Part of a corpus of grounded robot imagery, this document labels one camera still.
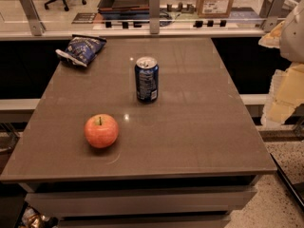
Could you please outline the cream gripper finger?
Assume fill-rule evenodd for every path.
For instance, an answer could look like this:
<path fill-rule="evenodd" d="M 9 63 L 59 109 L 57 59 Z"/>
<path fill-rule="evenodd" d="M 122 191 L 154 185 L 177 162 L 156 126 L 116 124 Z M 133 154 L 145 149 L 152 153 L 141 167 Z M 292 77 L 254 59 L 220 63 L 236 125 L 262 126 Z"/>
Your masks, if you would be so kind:
<path fill-rule="evenodd" d="M 261 123 L 281 126 L 304 103 L 304 65 L 291 63 L 286 70 L 275 71 L 272 77 Z"/>
<path fill-rule="evenodd" d="M 276 25 L 269 33 L 262 36 L 258 44 L 265 48 L 280 48 L 280 38 L 285 22 L 282 21 Z"/>

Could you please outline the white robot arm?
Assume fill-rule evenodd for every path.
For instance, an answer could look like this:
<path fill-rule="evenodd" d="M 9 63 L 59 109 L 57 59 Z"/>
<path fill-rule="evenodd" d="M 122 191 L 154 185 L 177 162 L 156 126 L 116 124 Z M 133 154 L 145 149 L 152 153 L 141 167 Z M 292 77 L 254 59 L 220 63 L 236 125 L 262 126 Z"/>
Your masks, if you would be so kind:
<path fill-rule="evenodd" d="M 263 107 L 261 123 L 277 128 L 304 104 L 304 0 L 258 44 L 278 48 L 280 56 L 291 62 L 286 70 L 275 71 Z"/>

